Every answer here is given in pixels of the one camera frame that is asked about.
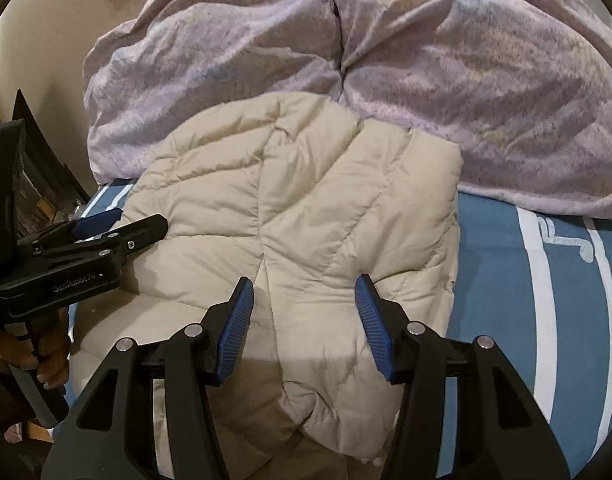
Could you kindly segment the person's left hand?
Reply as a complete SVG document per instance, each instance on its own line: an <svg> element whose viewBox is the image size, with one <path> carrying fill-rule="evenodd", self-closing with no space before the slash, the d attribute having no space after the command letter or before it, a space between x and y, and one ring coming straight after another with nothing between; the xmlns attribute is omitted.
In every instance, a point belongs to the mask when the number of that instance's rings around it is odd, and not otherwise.
<svg viewBox="0 0 612 480"><path fill-rule="evenodd" d="M59 324L45 332L38 344L19 341L5 330L0 330L0 373L9 374L13 365L24 370L36 370L44 389L64 386L70 377L68 355L71 338L68 335L68 310L59 310Z"/></svg>

